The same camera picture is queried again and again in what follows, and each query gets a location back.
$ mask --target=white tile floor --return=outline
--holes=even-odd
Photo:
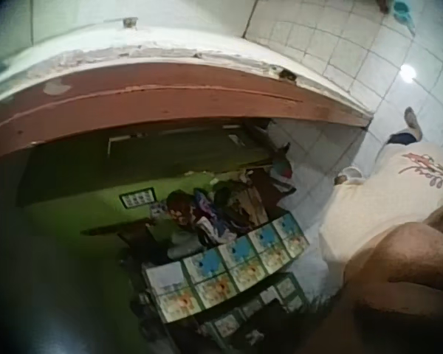
[[[375,0],[260,0],[247,32],[248,40],[321,73],[376,112],[368,131],[282,119],[269,127],[277,145],[292,143],[298,191],[283,204],[312,244],[292,265],[310,298],[337,286],[328,281],[317,239],[335,173],[354,164],[368,175],[388,136],[405,128],[408,106],[425,139],[443,147],[443,0],[408,3],[415,37]],[[415,68],[413,82],[402,79],[402,64]]]

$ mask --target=printed shirt design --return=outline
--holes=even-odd
[[[407,153],[402,155],[414,163],[414,166],[406,167],[399,171],[402,174],[408,170],[418,173],[420,176],[430,179],[430,187],[437,189],[443,188],[443,166],[435,162],[429,155],[416,155],[415,153]]]

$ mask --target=light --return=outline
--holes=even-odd
[[[400,76],[406,83],[411,83],[416,77],[416,71],[412,66],[404,64],[400,67]]]

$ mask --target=white shirt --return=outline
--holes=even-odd
[[[320,247],[334,276],[374,236],[423,221],[443,205],[443,152],[417,142],[386,145],[371,177],[335,186],[320,227]]]

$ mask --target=wooden door frame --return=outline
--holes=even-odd
[[[49,85],[64,90],[50,94]],[[75,72],[1,101],[0,156],[99,129],[220,117],[358,127],[371,121],[332,98],[274,78],[199,64],[135,63]]]

